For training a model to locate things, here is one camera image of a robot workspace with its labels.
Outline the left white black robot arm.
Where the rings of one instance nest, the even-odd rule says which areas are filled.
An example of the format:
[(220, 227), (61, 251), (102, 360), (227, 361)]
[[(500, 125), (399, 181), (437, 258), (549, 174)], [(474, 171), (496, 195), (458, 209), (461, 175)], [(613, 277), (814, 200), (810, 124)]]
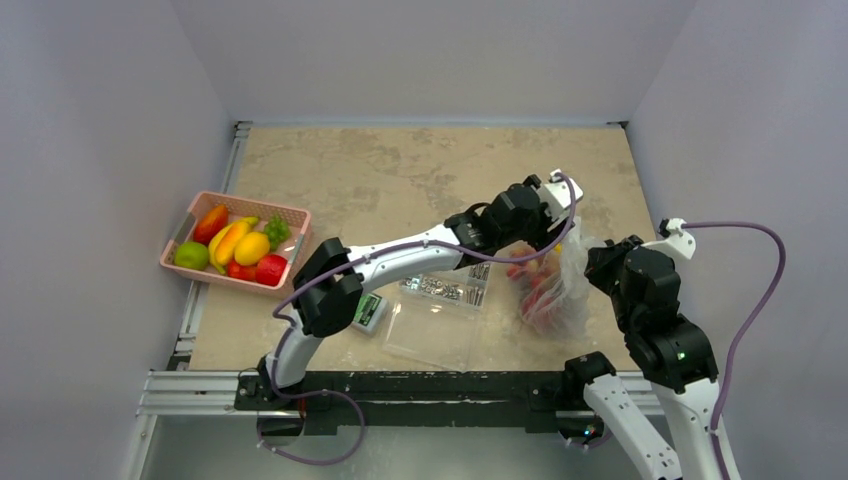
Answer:
[(367, 246), (323, 241), (272, 312), (288, 326), (263, 360), (260, 397), (275, 409), (292, 405), (322, 341), (352, 324), (366, 294), (406, 277), (501, 263), (499, 251), (519, 242), (533, 250), (524, 261), (540, 257), (573, 227), (583, 197), (574, 180), (555, 170), (548, 181), (530, 175), (416, 235)]

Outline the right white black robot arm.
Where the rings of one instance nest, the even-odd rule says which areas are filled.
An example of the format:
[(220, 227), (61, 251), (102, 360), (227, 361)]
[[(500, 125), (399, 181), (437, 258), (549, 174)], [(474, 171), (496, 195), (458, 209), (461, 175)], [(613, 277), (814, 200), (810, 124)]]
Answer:
[(676, 263), (690, 259), (689, 233), (657, 241), (631, 236), (588, 252), (584, 275), (611, 300), (629, 356), (650, 383), (669, 425), (665, 441), (628, 393), (622, 375), (600, 352), (566, 362), (564, 399), (588, 406), (620, 443), (643, 479), (737, 479), (723, 424), (720, 386), (706, 334), (680, 313)]

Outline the translucent printed plastic bag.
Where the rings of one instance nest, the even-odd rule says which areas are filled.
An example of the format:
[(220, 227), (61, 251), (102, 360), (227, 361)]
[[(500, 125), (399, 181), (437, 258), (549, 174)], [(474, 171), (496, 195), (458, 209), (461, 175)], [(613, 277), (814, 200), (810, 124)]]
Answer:
[(545, 338), (586, 335), (591, 286), (584, 276), (589, 249), (601, 242), (584, 232), (577, 217), (565, 239), (545, 256), (507, 267), (519, 296), (522, 323)]

